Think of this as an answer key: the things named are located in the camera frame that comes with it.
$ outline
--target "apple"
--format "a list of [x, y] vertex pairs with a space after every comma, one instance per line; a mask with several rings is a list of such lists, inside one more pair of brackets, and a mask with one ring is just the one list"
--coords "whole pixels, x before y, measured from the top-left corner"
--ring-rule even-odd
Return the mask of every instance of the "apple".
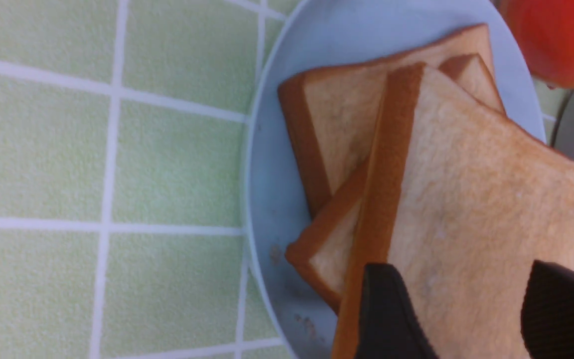
[[501, 0], [499, 11], [531, 73], [574, 88], [574, 0]]

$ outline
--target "green tile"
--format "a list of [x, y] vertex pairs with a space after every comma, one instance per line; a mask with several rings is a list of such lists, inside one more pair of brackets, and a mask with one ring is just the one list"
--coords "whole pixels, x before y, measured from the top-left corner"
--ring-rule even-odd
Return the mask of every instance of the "green tile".
[[130, 10], [126, 86], [246, 110], [255, 81], [255, 12], [221, 0], [139, 0]]
[[284, 14], [290, 14], [299, 2], [300, 0], [268, 0], [267, 4], [271, 9], [275, 9]]
[[0, 0], [0, 60], [109, 82], [116, 0]]
[[242, 359], [291, 359], [291, 356], [284, 346], [275, 346], [243, 352]]
[[254, 277], [249, 273], [247, 287], [247, 297], [245, 301], [245, 331], [244, 338], [246, 341], [257, 339], [275, 338], [278, 336], [274, 325], [272, 324], [263, 298], [260, 296], [258, 284]]
[[241, 257], [241, 238], [112, 236], [103, 356], [232, 343]]
[[124, 102], [118, 222], [238, 226], [243, 125]]
[[555, 123], [553, 121], [544, 120], [544, 129], [546, 130], [546, 143], [553, 144], [553, 131], [555, 130]]
[[571, 91], [567, 89], [549, 89], [548, 86], [539, 80], [533, 80], [535, 91], [540, 99], [542, 112], [554, 118], [561, 116], [562, 107], [570, 96]]
[[212, 355], [211, 357], [196, 357], [194, 359], [234, 359], [234, 354]]
[[109, 99], [0, 77], [0, 216], [100, 220]]
[[282, 28], [282, 21], [276, 20], [275, 18], [265, 18], [265, 56], [263, 64], [267, 61], [267, 57], [269, 57], [269, 53], [272, 51]]
[[0, 230], [0, 358], [87, 358], [97, 234]]

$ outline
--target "tile grout line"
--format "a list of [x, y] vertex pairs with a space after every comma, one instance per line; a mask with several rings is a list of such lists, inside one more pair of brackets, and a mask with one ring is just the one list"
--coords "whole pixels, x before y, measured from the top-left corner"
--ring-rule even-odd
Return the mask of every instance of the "tile grout line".
[[112, 64], [112, 88], [110, 91], [110, 113], [108, 118], [108, 139], [103, 180], [103, 202], [99, 252], [94, 279], [94, 308], [90, 359], [101, 356], [103, 329], [103, 305], [105, 301], [105, 281], [110, 252], [110, 225], [112, 222], [112, 198], [114, 196], [114, 176], [116, 173], [117, 147], [119, 141], [119, 118], [121, 117], [121, 80], [125, 61], [126, 27], [128, 24], [129, 0], [118, 0], [117, 29], [114, 40], [114, 61]]
[[[101, 232], [100, 222], [77, 222], [39, 218], [0, 217], [0, 229], [54, 230], [62, 232]], [[242, 236], [241, 227], [209, 225], [166, 225], [145, 223], [110, 223], [110, 233], [195, 234], [205, 236]]]
[[[87, 93], [94, 93], [96, 95], [112, 96], [116, 94], [116, 89], [114, 89], [110, 84], [88, 79], [79, 79], [70, 75], [63, 75], [61, 73], [41, 70], [39, 68], [20, 64], [7, 63], [5, 61], [0, 61], [0, 76], [57, 86], [59, 88], [84, 91]], [[220, 120], [235, 122], [244, 122], [245, 120], [245, 115], [239, 112], [219, 109], [217, 107], [181, 100], [179, 98], [171, 98], [168, 96], [124, 88], [123, 86], [121, 86], [119, 91], [119, 97], [126, 100], [141, 102], [142, 104], [165, 107], [175, 111], [200, 114]]]
[[[261, 9], [267, 8], [267, 0], [260, 0]], [[258, 39], [256, 42], [256, 86], [259, 85], [260, 74], [263, 71], [263, 60], [265, 55], [265, 13], [258, 12]]]
[[248, 266], [249, 260], [247, 257], [247, 251], [242, 251], [242, 261], [241, 261], [241, 283], [239, 286], [239, 307], [238, 316], [236, 320], [236, 350], [234, 350], [233, 359], [241, 359], [243, 348], [242, 344], [244, 341], [245, 334], [245, 308], [247, 300], [247, 286], [248, 286]]
[[121, 357], [120, 359], [200, 359], [213, 355], [228, 354], [241, 347], [242, 350], [257, 350], [282, 346], [283, 341], [280, 338], [259, 339], [257, 341], [243, 342], [240, 345], [229, 343], [226, 345], [210, 346], [205, 348], [193, 348], [185, 350], [174, 350], [173, 352], [150, 353], [135, 357]]
[[262, 5], [259, 5], [255, 2], [251, 2], [249, 0], [225, 0], [225, 1], [230, 2], [232, 4], [236, 4], [245, 9], [248, 9], [249, 11], [262, 13], [265, 16], [275, 18], [276, 20], [285, 21], [285, 19], [287, 19], [287, 16], [285, 16], [285, 14], [282, 14], [274, 9], [270, 9], [267, 6], [262, 7]]

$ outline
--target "stacked bread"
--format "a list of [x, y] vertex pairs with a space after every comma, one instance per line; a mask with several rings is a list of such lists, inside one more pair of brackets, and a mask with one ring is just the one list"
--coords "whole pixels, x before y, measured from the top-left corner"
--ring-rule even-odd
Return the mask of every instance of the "stacked bread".
[[574, 269], [574, 162], [506, 117], [488, 27], [279, 96], [313, 217], [286, 256], [339, 314], [333, 359], [354, 357], [367, 263], [400, 271], [441, 358], [527, 358], [533, 260]]

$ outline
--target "plate rim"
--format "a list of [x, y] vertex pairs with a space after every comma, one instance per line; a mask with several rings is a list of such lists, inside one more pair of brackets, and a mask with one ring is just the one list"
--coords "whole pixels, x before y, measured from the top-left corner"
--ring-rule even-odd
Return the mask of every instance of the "plate rim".
[[[280, 34], [278, 35], [278, 37], [276, 38], [276, 41], [274, 42], [272, 50], [271, 50], [269, 56], [267, 57], [267, 61], [266, 61], [265, 65], [262, 69], [260, 79], [258, 80], [257, 86], [255, 88], [254, 97], [253, 97], [253, 100], [251, 102], [251, 113], [247, 116], [247, 121], [245, 123], [246, 129], [244, 130], [244, 138], [242, 141], [242, 151], [241, 151], [242, 152], [242, 156], [241, 156], [242, 157], [242, 166], [241, 166], [241, 172], [240, 172], [240, 178], [241, 178], [241, 204], [240, 205], [241, 205], [241, 218], [242, 218], [242, 220], [241, 220], [242, 235], [244, 237], [244, 250], [243, 250], [244, 258], [243, 258], [243, 260], [244, 261], [246, 260], [246, 258], [245, 258], [245, 256], [246, 256], [247, 260], [248, 260], [248, 265], [250, 267], [249, 269], [252, 272], [252, 277], [254, 277], [256, 282], [257, 282], [258, 290], [260, 291], [260, 295], [261, 295], [263, 303], [265, 305], [265, 310], [267, 311], [267, 314], [269, 315], [269, 318], [272, 321], [274, 329], [276, 330], [276, 332], [280, 336], [280, 339], [282, 340], [283, 345], [287, 348], [287, 350], [289, 351], [289, 354], [291, 355], [292, 358], [297, 358], [297, 356], [294, 353], [294, 351], [291, 347], [291, 344], [289, 343], [289, 340], [287, 340], [287, 338], [285, 337], [285, 333], [283, 332], [281, 325], [278, 322], [278, 318], [276, 317], [276, 314], [273, 310], [271, 302], [269, 301], [269, 294], [267, 293], [267, 289], [265, 287], [262, 271], [260, 268], [260, 262], [258, 261], [256, 239], [255, 239], [255, 234], [253, 231], [253, 219], [252, 219], [252, 213], [251, 213], [251, 170], [252, 170], [251, 163], [252, 163], [252, 157], [253, 157], [253, 142], [254, 142], [255, 133], [256, 133], [255, 128], [256, 128], [256, 125], [258, 122], [258, 112], [260, 109], [260, 99], [262, 97], [265, 86], [267, 84], [267, 77], [269, 75], [269, 71], [271, 68], [273, 68], [274, 58], [276, 57], [276, 53], [278, 52], [278, 48], [280, 48], [280, 46], [282, 45], [285, 36], [289, 33], [289, 31], [291, 30], [296, 19], [299, 18], [299, 16], [303, 12], [303, 10], [306, 7], [308, 7], [309, 4], [313, 1], [315, 1], [315, 0], [301, 0], [301, 2], [299, 2], [296, 5], [294, 10], [289, 14], [287, 19], [285, 20], [285, 24], [283, 25], [283, 27], [280, 31]], [[471, 2], [471, 1], [485, 1], [485, 0], [466, 0], [466, 1]], [[488, 2], [488, 6], [491, 6], [495, 10], [495, 16], [498, 18], [500, 25], [503, 26], [504, 30], [506, 30], [506, 32], [510, 35], [510, 38], [512, 39], [513, 45], [515, 45], [515, 47], [518, 48], [518, 51], [521, 54], [521, 50], [519, 49], [519, 46], [517, 45], [517, 41], [515, 40], [515, 37], [513, 36], [508, 25], [506, 25], [506, 22], [504, 22], [504, 19], [502, 18], [501, 14], [499, 14], [499, 11], [497, 11], [497, 7], [495, 7], [495, 5], [491, 1], [489, 1], [489, 0], [486, 0], [486, 1]], [[528, 67], [526, 66], [526, 61], [524, 60], [524, 56], [522, 55], [521, 58], [522, 58], [522, 63], [524, 64], [524, 67], [526, 68], [526, 71], [530, 74], [530, 71], [528, 70]], [[537, 113], [538, 113], [540, 123], [541, 123], [541, 130], [540, 130], [539, 134], [531, 134], [531, 135], [533, 137], [535, 137], [536, 139], [542, 141], [543, 143], [546, 143], [544, 120], [542, 117], [542, 109], [540, 106], [539, 98], [535, 92], [535, 86], [533, 86], [532, 93], [533, 93], [533, 95], [535, 95], [535, 102], [537, 105]]]

